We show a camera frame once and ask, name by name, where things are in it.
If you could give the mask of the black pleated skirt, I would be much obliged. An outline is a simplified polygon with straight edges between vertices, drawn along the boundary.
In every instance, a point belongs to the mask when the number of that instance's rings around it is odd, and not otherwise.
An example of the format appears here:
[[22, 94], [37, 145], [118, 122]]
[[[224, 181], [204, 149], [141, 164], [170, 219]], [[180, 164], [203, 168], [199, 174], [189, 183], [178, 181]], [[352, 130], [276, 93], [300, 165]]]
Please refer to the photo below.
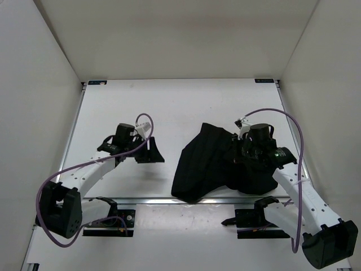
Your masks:
[[181, 152], [171, 195], [196, 203], [223, 186], [247, 195], [263, 195], [278, 187], [272, 174], [272, 170], [256, 171], [244, 163], [235, 163], [232, 134], [202, 123], [199, 134]]

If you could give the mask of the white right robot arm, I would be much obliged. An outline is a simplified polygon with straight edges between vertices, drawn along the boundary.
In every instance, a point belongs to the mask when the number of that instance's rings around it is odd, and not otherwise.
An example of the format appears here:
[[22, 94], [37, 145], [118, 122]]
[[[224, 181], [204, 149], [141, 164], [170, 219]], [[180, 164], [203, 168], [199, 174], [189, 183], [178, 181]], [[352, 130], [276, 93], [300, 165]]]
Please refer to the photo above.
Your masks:
[[297, 212], [292, 211], [273, 196], [257, 200], [253, 221], [259, 226], [273, 224], [288, 234], [297, 248], [301, 248], [308, 262], [323, 269], [354, 253], [358, 228], [351, 220], [344, 221], [313, 188], [309, 179], [298, 172], [291, 176], [288, 164], [300, 165], [286, 147], [279, 147], [273, 138], [270, 124], [251, 124], [247, 119], [235, 123], [239, 134], [232, 138], [235, 161], [249, 166], [254, 172], [270, 170], [276, 181], [290, 197]]

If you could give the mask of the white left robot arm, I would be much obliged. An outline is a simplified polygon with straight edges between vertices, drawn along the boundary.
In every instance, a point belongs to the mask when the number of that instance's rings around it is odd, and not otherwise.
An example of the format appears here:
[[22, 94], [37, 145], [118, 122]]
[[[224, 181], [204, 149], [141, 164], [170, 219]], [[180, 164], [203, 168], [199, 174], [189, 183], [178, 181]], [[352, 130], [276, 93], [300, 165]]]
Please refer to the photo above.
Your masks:
[[125, 227], [114, 200], [104, 196], [85, 199], [85, 195], [126, 158], [134, 158], [138, 164], [163, 163], [152, 133], [152, 121], [120, 123], [115, 134], [100, 144], [89, 161], [68, 168], [70, 176], [59, 182], [54, 182], [53, 177], [46, 180], [37, 193], [36, 224], [52, 241], [56, 240], [55, 234], [76, 239], [88, 225], [119, 223]]

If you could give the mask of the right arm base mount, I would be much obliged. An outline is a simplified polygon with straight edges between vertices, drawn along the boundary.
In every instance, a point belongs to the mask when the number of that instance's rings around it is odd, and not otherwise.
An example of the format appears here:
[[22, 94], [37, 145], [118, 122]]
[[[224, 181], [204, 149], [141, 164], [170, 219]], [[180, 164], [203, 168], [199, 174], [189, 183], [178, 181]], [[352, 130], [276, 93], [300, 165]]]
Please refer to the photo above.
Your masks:
[[290, 236], [276, 225], [262, 220], [254, 209], [235, 209], [235, 216], [221, 222], [236, 226], [238, 239], [288, 239]]

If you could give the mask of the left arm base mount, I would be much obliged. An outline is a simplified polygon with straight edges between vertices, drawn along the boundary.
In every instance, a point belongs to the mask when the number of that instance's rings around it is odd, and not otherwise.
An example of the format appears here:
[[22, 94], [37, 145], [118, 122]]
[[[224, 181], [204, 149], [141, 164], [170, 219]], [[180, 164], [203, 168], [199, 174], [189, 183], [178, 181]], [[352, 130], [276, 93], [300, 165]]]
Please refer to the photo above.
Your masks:
[[82, 232], [84, 237], [121, 237], [131, 238], [134, 235], [136, 206], [118, 206], [119, 218], [85, 226]]

